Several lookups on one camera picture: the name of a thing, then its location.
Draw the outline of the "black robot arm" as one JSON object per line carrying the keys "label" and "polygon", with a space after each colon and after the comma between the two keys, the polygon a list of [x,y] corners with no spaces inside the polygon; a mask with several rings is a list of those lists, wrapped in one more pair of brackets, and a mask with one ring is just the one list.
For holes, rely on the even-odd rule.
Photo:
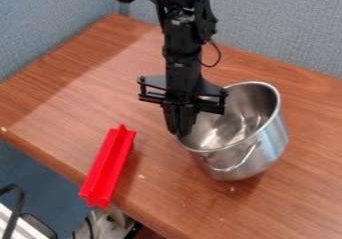
{"label": "black robot arm", "polygon": [[150,1],[157,7],[165,35],[166,73],[138,79],[139,99],[162,106],[169,131],[186,136],[200,113],[225,112],[228,90],[202,76],[202,46],[213,42],[218,19],[210,0]]}

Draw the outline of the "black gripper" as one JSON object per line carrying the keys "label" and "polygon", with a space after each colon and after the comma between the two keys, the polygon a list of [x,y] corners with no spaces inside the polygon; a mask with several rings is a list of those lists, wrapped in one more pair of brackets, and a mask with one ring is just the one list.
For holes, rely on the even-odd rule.
{"label": "black gripper", "polygon": [[161,104],[168,129],[173,134],[192,133],[200,112],[225,113],[226,90],[202,76],[201,56],[166,55],[166,74],[141,76],[139,99]]}

